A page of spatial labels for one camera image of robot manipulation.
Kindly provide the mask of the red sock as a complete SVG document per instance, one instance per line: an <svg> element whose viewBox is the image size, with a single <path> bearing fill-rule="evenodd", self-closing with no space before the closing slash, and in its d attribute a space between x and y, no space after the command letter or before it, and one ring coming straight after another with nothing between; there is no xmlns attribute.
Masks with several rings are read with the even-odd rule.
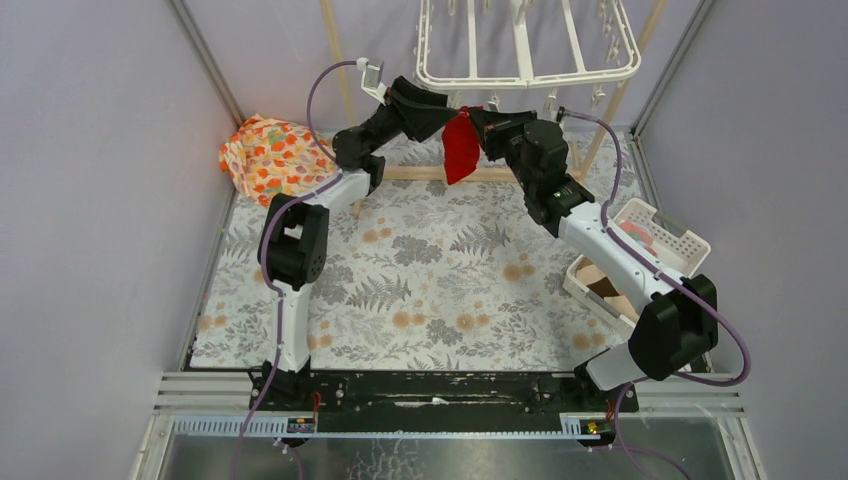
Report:
<svg viewBox="0 0 848 480"><path fill-rule="evenodd" d="M477 170L480 146L471 121L470 113L473 110L474 107L461 107L442 132L443 167L448 185L459 183Z"/></svg>

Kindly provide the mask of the white clip sock hanger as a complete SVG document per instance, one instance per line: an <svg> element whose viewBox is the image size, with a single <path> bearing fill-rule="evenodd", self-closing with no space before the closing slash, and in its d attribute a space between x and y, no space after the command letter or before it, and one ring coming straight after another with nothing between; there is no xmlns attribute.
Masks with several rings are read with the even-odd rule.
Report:
<svg viewBox="0 0 848 480"><path fill-rule="evenodd" d="M560 90L623 87L640 69L649 33L631 25L621 1L422 1L414 79L448 94L542 90L552 110Z"/></svg>

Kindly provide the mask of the white perforated plastic basket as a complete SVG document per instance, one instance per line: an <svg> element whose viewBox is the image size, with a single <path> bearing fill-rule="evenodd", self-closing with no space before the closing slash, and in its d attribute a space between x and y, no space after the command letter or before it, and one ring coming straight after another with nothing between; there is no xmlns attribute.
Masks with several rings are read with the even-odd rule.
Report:
<svg viewBox="0 0 848 480"><path fill-rule="evenodd" d="M711 251L709 243L690 230L679 235L670 231L668 229L672 225L670 219L658 212L653 206L638 198L629 199L623 208L614 216L614 222L618 226L623 221L638 222L646 225L654 237L653 248L658 253L658 260L663 265L676 269L686 277L693 276ZM617 330L623 336L628 337L635 327L631 328L626 323L621 322L618 317L608 317L605 310L601 310L598 307L591 308L589 301L585 299L581 289L571 282L569 270L576 260L566 270L566 279L563 281L563 288L579 302L592 310L607 325Z"/></svg>

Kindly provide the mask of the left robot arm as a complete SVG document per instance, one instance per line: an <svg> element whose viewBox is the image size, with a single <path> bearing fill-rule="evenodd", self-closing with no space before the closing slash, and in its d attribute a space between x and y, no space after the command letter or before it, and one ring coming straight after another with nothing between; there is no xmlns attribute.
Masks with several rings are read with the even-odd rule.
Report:
<svg viewBox="0 0 848 480"><path fill-rule="evenodd" d="M310 377L309 303L327 261L331 217L382 183L386 161L377 150L399 135L423 142L457 115L449 97L404 77L376 90L379 104L361 124L336 133L337 173L297 196L275 195L257 250L263 279L277 296L273 352L254 380L250 407L296 411L317 395Z"/></svg>

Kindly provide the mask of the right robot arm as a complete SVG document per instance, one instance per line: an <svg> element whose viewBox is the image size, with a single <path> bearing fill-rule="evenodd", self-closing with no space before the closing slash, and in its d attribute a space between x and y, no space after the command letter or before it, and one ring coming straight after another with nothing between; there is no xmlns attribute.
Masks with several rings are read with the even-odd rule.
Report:
<svg viewBox="0 0 848 480"><path fill-rule="evenodd" d="M630 338L575 368L575 402L597 412L613 389L647 377L664 380L718 343L714 284L664 264L609 219L605 208L566 172L569 147L560 126L536 113L472 107L468 115L491 160L506 162L531 218L590 259L639 311Z"/></svg>

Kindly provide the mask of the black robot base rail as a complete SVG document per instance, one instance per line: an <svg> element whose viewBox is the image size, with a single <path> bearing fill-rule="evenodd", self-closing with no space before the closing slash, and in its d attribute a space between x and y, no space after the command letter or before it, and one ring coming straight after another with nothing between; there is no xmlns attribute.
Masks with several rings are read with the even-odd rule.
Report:
<svg viewBox="0 0 848 480"><path fill-rule="evenodd" d="M317 398L310 407L258 409L301 412L306 418L337 419L344 424L400 421L436 426L516 423L537 425L559 414L585 413L608 420L614 408L635 413L635 393L595 390L586 381L560 372L467 372L313 370Z"/></svg>

